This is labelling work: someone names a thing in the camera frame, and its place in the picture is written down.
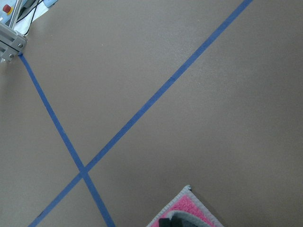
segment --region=brown floor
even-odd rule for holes
[[[75,0],[24,56],[84,165],[241,0]],[[186,185],[226,227],[303,226],[303,1],[254,0],[90,171],[118,227]],[[0,226],[28,226],[78,174],[22,62],[0,65]],[[39,227],[103,226],[80,183]]]

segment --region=blue tape line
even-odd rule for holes
[[[26,67],[26,69],[27,69],[32,81],[33,81],[33,84],[34,84],[38,94],[40,95],[40,98],[41,98],[44,106],[46,107],[46,109],[47,109],[47,111],[48,111],[56,129],[58,130],[66,148],[68,149],[72,159],[76,163],[76,165],[77,165],[77,167],[80,171],[80,175],[84,179],[84,181],[87,185],[87,188],[89,189],[89,191],[90,191],[90,193],[91,193],[91,195],[92,195],[92,197],[93,197],[101,215],[103,216],[104,221],[106,222],[108,227],[114,227],[115,224],[114,224],[108,210],[106,209],[106,207],[104,205],[104,202],[102,201],[102,199],[101,199],[93,181],[91,180],[88,172],[85,170],[84,165],[83,165],[79,155],[77,154],[75,148],[73,147],[70,139],[66,135],[66,133],[65,133],[63,127],[61,126],[56,114],[54,113],[51,105],[49,104],[49,102],[48,102],[42,88],[40,87],[40,85],[39,85],[32,69],[31,69],[30,65],[28,64],[27,60],[25,59],[25,57],[22,54],[20,54],[19,57],[22,60],[23,64],[25,65],[25,67]]]
[[[78,174],[75,178],[57,195],[57,197],[42,211],[41,214],[28,226],[36,227],[52,209],[70,192],[71,189],[82,179],[81,175]]]
[[[103,156],[127,133],[146,111],[172,86],[176,80],[197,60],[198,57],[219,37],[219,35],[237,18],[253,0],[243,1],[230,16],[208,37],[208,39],[181,65],[181,67],[162,85],[162,87],[142,106],[125,126],[99,151],[86,166],[89,172]]]

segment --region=pink mat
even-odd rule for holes
[[[147,227],[159,227],[159,219],[165,218],[172,210],[181,210],[197,216],[211,227],[223,227],[214,215],[190,191],[191,187],[185,186],[183,190],[151,221]]]

